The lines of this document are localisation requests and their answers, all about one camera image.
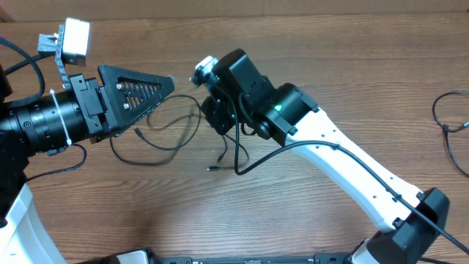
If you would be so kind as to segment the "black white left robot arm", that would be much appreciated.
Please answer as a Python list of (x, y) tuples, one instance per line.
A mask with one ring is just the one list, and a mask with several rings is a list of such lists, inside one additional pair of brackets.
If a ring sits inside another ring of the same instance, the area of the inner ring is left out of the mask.
[(1, 109), (1, 262), (66, 263), (37, 210), (33, 179), (61, 174), (45, 157), (118, 137), (174, 91), (171, 78), (101, 65), (97, 78)]

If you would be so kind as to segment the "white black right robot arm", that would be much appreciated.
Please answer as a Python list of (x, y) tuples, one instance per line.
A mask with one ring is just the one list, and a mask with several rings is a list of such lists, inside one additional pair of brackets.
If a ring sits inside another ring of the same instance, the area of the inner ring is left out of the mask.
[(206, 86), (202, 110), (224, 135), (251, 128), (323, 171), (370, 218), (377, 232), (347, 256), (348, 263), (416, 263), (443, 233), (448, 197), (399, 178), (344, 135), (318, 103), (291, 83), (272, 85), (245, 51), (208, 56), (192, 82)]

